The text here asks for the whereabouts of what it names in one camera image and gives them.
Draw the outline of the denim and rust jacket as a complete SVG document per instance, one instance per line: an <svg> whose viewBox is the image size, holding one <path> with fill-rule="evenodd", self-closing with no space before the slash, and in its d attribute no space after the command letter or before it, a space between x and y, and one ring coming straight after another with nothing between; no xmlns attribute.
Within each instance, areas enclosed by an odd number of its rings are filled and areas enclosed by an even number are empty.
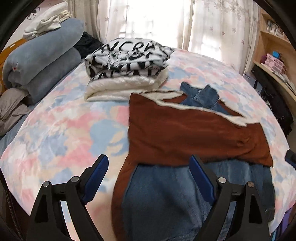
<svg viewBox="0 0 296 241"><path fill-rule="evenodd" d="M255 184L267 220L275 213L273 159L259 123L237 125L215 89L133 93L129 151L116 180L111 217L117 240L193 240L210 211L191 156L230 183Z"/></svg>

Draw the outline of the white clothes on blanket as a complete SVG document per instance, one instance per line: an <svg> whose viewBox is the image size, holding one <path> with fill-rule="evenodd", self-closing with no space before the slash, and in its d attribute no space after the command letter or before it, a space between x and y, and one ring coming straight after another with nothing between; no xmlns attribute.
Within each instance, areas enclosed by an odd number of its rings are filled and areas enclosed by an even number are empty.
<svg viewBox="0 0 296 241"><path fill-rule="evenodd" d="M41 15L36 17L24 30L23 38L31 40L46 32L53 31L61 27L61 23L71 18L66 1L56 4Z"/></svg>

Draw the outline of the black white patterned hanging cloth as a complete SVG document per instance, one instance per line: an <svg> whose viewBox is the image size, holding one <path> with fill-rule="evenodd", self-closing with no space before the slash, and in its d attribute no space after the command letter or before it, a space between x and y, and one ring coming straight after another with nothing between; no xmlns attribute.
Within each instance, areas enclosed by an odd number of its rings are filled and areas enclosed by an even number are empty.
<svg viewBox="0 0 296 241"><path fill-rule="evenodd" d="M285 137L287 137L292 131L293 117L287 103L276 87L274 79L257 65L253 66L252 74L255 76L257 83L262 86L259 95L269 106Z"/></svg>

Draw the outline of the pink storage boxes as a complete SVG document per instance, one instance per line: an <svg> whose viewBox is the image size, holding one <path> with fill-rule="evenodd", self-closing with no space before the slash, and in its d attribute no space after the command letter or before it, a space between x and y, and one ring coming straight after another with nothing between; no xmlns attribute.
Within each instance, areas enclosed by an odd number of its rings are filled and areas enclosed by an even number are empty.
<svg viewBox="0 0 296 241"><path fill-rule="evenodd" d="M286 74L287 68L285 64L278 58L267 53L261 57L261 64L265 65L268 69L273 72L280 74Z"/></svg>

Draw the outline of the pastel patchwork bed cover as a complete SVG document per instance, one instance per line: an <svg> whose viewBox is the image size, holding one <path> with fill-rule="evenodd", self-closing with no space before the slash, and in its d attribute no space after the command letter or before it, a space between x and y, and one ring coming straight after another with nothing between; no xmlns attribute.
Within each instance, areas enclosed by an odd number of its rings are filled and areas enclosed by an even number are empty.
<svg viewBox="0 0 296 241"><path fill-rule="evenodd" d="M229 108L261 123L274 163L275 216L269 225L274 231L295 203L295 169L285 161L289 145L273 113L251 85L222 62L177 50L168 64L164 89L177 90L184 81L195 87L211 85ZM87 210L102 237L115 240L111 199L128 152L128 103L86 102L88 82L81 64L33 109L3 152L1 170L18 204L30 213L43 182L67 182L105 154L109 168Z"/></svg>

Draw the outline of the wooden bookshelf desk unit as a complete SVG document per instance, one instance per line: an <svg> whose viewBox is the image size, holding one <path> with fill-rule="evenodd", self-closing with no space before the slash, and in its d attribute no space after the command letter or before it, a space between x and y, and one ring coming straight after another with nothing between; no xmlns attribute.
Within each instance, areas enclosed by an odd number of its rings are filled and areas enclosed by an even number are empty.
<svg viewBox="0 0 296 241"><path fill-rule="evenodd" d="M287 68L286 75L292 83L295 83L295 49L285 34L278 36L269 32L267 29L270 24L276 24L276 21L265 10L261 9L259 12L259 37L253 55L253 64L267 74L272 85L283 96L290 111L295 113L295 93L293 93L293 90L268 67L261 64L263 55L272 54L273 51L280 53Z"/></svg>

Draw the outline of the grey pillow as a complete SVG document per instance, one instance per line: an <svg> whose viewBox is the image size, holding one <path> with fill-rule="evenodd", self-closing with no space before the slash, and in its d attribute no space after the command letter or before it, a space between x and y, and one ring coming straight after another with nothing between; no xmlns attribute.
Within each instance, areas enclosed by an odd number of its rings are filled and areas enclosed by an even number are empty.
<svg viewBox="0 0 296 241"><path fill-rule="evenodd" d="M1 95L1 136L4 136L19 119L31 112L22 100L28 92L10 88Z"/></svg>

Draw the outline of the books on shelf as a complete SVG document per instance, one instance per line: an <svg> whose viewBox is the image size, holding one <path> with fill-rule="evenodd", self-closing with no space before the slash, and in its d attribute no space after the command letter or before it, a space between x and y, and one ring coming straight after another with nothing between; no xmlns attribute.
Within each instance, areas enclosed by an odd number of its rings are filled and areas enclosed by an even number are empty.
<svg viewBox="0 0 296 241"><path fill-rule="evenodd" d="M276 35L277 37L280 37L280 38L284 37L282 29L272 20L267 21L266 31L270 34Z"/></svg>

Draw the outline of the sheer floral curtain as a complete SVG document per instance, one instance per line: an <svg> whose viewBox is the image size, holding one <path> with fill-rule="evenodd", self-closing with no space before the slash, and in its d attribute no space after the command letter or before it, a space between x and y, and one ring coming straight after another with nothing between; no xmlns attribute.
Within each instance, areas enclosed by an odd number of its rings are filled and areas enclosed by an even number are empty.
<svg viewBox="0 0 296 241"><path fill-rule="evenodd" d="M245 72L259 35L254 1L69 1L74 18L101 42L145 38L211 57Z"/></svg>

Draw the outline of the white folded puffer coat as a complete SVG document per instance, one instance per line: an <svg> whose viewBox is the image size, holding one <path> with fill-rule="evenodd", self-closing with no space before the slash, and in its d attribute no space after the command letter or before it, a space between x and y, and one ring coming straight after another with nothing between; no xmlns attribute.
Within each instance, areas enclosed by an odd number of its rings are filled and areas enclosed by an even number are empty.
<svg viewBox="0 0 296 241"><path fill-rule="evenodd" d="M88 102L128 101L132 93L159 89L168 76L169 70L165 68L156 77L133 76L91 80L86 86L84 100Z"/></svg>

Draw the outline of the blue folded blanket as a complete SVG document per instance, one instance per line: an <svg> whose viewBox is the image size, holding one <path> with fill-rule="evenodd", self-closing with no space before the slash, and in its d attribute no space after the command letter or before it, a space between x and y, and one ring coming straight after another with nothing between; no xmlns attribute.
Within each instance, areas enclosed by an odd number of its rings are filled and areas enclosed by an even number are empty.
<svg viewBox="0 0 296 241"><path fill-rule="evenodd" d="M29 94L29 103L39 102L81 63L81 55L74 45L83 32L81 20L68 19L60 28L14 49L3 66L5 87L25 90Z"/></svg>

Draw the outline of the black garment beside blanket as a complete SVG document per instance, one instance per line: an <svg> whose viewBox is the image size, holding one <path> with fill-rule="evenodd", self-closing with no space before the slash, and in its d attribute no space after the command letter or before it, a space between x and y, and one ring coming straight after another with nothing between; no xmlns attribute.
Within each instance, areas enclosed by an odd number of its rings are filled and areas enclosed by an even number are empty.
<svg viewBox="0 0 296 241"><path fill-rule="evenodd" d="M95 50L100 49L103 43L93 38L87 32L83 32L80 40L74 45L74 48L80 53L81 58L93 53Z"/></svg>

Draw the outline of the black white lettered folded garment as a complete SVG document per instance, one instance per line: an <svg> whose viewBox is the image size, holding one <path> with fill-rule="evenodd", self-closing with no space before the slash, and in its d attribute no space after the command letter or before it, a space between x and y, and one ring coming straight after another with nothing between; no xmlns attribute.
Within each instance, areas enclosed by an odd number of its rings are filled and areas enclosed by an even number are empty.
<svg viewBox="0 0 296 241"><path fill-rule="evenodd" d="M168 65L175 49L143 38L117 38L85 57L92 80L116 77L155 77Z"/></svg>

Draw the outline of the cartoon face wall sticker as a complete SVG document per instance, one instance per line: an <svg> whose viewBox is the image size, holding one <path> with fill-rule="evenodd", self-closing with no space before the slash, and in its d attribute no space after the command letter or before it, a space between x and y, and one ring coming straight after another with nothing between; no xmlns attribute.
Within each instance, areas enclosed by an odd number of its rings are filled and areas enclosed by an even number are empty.
<svg viewBox="0 0 296 241"><path fill-rule="evenodd" d="M38 12L40 11L40 8L35 8L34 10L32 10L29 15L27 16L27 19L29 21L33 20L34 18L36 18Z"/></svg>

